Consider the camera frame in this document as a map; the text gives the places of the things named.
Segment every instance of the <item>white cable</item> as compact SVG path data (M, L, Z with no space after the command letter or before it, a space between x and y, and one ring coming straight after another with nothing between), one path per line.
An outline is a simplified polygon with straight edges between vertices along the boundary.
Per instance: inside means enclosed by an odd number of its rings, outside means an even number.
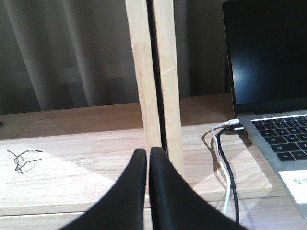
M225 168L222 156L221 156L220 151L219 151L219 145L217 143L217 138L215 136L214 130L217 129L217 128L226 126L226 125L234 125L234 124L238 124L238 123L240 123L240 121L238 119L231 119L231 120L228 120L226 122L214 125L211 128L212 136L213 136L215 147L216 147L216 153L215 154L217 156L217 159L218 159L218 162L219 162L219 164L221 166L221 169L222 169L222 171L223 171L223 173L224 173L224 175L226 177L226 183L227 183L226 196L225 196L224 207L223 207L223 214L225 214L226 211L227 211L227 206L228 206L229 197L230 197L230 186L231 186L231 183L230 183L230 177L229 177L228 171Z

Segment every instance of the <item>keyboard key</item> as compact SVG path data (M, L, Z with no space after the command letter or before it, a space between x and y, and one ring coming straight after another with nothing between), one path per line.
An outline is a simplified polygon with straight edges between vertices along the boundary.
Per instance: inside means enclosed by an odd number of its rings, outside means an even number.
M307 150L307 141L299 142L298 145L302 150Z
M279 136L284 136L284 135L288 135L289 134L289 132L287 130L285 130L284 128L276 129L275 132Z
M274 121L272 119L266 119L266 120L262 120L264 123L273 123Z
M265 138L265 140L269 145L287 143L287 141L283 137L270 137L270 138Z
M266 130L263 124L255 124L257 130Z
M298 128L287 128L290 134L301 134L302 132Z
M271 145L270 147L273 149L274 152L291 152L300 150L298 145L295 143Z
M290 127L298 127L298 126L300 126L300 124L297 121L287 121L286 123Z
M289 126L285 122L276 122L278 128L288 128Z
M303 151L292 152L292 155L297 160L307 159L307 155Z
M301 120L306 120L305 116L296 116L295 117L296 120L301 121Z
M307 120L298 121L301 126L307 126Z
M277 126L274 123L266 123L266 124L264 124L264 127L266 127L266 129L275 129L275 128L277 128Z
M255 124L262 124L263 122L262 121L252 121L252 123L255 125Z
M277 136L277 134L275 133L274 130L264 130L264 131L260 131L260 134L263 136L263 137L274 137L274 136Z
M299 130L301 130L302 133L307 133L307 126L299 127Z
M284 136L288 142L298 142L299 139L295 135Z
M294 161L294 157L289 152L277 153L281 161Z
M284 118L285 121L295 121L294 117L286 117Z
M298 134L297 137L298 137L301 141L307 141L307 135L306 135L306 134Z
M274 121L274 122L282 122L282 121L284 121L284 119L282 119L282 118L276 118L276 119L273 119L273 121Z

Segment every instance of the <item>gray curtain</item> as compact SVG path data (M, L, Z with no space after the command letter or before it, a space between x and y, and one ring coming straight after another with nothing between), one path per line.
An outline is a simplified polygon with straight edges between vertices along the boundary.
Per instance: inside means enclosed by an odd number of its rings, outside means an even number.
M174 0L179 94L225 92L223 0ZM0 114L137 102L124 0L0 0Z
M2 0L3 113L138 101L124 1Z

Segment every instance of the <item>wooden desk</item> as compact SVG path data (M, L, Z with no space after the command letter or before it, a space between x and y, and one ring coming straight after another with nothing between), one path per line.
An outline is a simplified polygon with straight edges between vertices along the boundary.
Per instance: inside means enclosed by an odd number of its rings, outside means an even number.
M229 94L181 100L184 175L221 209L224 181L214 166L213 124L233 118ZM55 230L93 205L119 177L135 148L146 148L138 103L1 115L0 229ZM254 230L307 229L283 187L244 134L223 135L237 181L241 223ZM24 174L14 157L42 150ZM228 216L234 217L230 201ZM152 229L146 192L145 229Z

